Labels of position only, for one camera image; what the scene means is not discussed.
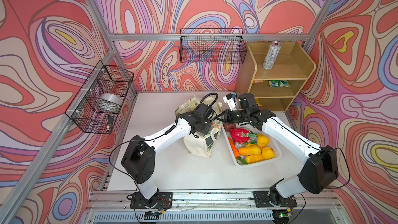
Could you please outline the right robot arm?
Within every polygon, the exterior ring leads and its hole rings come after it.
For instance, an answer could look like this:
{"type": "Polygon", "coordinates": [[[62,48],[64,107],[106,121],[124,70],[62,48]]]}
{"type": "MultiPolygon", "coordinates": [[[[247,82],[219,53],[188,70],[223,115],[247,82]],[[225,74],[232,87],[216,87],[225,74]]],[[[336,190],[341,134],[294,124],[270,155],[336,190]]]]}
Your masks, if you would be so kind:
{"type": "Polygon", "coordinates": [[[251,93],[229,93],[223,97],[228,110],[219,115],[224,123],[248,124],[268,134],[294,154],[303,165],[297,175],[276,182],[266,200],[272,206],[281,206],[288,198],[310,192],[319,194],[331,189],[331,183],[339,177],[337,152],[331,146],[320,146],[284,124],[273,112],[261,110],[251,93]]]}

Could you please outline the white perforated plastic basket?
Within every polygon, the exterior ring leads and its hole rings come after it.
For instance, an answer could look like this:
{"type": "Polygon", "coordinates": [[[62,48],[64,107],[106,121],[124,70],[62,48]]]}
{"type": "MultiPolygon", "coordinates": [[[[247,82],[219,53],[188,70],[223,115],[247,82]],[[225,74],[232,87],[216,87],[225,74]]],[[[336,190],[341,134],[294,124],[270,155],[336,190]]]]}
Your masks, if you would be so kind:
{"type": "MultiPolygon", "coordinates": [[[[281,152],[281,150],[280,150],[280,148],[279,148],[279,145],[277,144],[276,140],[275,140],[274,138],[272,138],[270,135],[265,134],[265,133],[263,133],[263,132],[260,132],[260,131],[258,131],[257,129],[255,129],[254,127],[251,127],[251,126],[249,126],[249,125],[243,126],[243,125],[238,125],[238,124],[236,124],[236,128],[244,128],[244,129],[247,129],[247,130],[251,131],[251,132],[254,133],[254,134],[257,134],[257,135],[258,135],[258,134],[263,134],[263,135],[267,136],[267,137],[269,138],[269,144],[268,144],[266,147],[272,148],[272,149],[274,150],[274,152],[275,152],[275,157],[274,157],[273,159],[264,160],[264,161],[262,161],[262,162],[257,162],[257,163],[254,163],[254,164],[247,164],[247,163],[245,162],[245,157],[246,157],[246,156],[242,156],[242,155],[240,155],[240,158],[239,158],[238,160],[236,160],[235,157],[234,157],[234,155],[233,155],[232,149],[231,149],[231,147],[230,147],[229,141],[228,141],[228,137],[231,138],[230,133],[229,133],[229,132],[226,132],[226,131],[224,130],[223,126],[222,126],[223,135],[225,136],[225,138],[226,138],[226,140],[227,140],[227,148],[229,149],[229,152],[230,152],[230,154],[231,154],[231,156],[232,156],[233,162],[234,162],[234,164],[235,164],[237,167],[239,167],[239,168],[252,168],[252,167],[256,167],[256,166],[260,166],[260,165],[270,164],[270,163],[275,162],[275,161],[278,161],[278,160],[280,160],[280,159],[282,158],[282,152],[281,152]]],[[[258,146],[258,145],[256,144],[256,140],[257,140],[257,138],[254,139],[253,141],[250,141],[249,143],[238,144],[238,143],[235,143],[235,142],[234,142],[234,144],[235,144],[235,147],[236,147],[237,150],[238,150],[239,148],[244,147],[244,146],[249,146],[249,145],[258,146]]]]}

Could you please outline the leaf print canvas tote bag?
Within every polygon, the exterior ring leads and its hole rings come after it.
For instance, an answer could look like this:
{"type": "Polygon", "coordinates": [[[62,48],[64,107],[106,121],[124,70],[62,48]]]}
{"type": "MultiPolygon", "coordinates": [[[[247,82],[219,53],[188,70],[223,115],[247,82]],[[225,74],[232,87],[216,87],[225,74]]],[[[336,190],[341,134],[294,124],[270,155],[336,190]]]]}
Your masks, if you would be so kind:
{"type": "MultiPolygon", "coordinates": [[[[175,110],[175,115],[177,116],[178,114],[193,111],[199,105],[201,100],[201,98],[194,96],[192,99],[185,101],[175,110]]],[[[220,136],[220,131],[221,121],[215,119],[211,122],[211,126],[207,134],[196,132],[184,137],[183,142],[190,155],[210,158],[212,147],[220,136]]]]}

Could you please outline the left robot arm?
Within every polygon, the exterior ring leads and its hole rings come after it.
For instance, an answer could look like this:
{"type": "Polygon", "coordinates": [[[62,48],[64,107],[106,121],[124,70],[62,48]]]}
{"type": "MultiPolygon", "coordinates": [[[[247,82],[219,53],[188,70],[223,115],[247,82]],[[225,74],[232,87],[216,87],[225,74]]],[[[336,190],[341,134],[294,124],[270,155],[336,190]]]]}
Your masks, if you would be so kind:
{"type": "Polygon", "coordinates": [[[212,106],[213,103],[201,102],[194,110],[178,114],[174,123],[159,132],[144,138],[136,135],[121,144],[127,144],[120,162],[122,169],[112,167],[127,175],[136,185],[138,192],[134,193],[131,199],[133,209],[170,207],[167,197],[161,196],[151,178],[155,170],[156,156],[174,142],[190,134],[207,134],[211,120],[217,116],[212,106]]]}

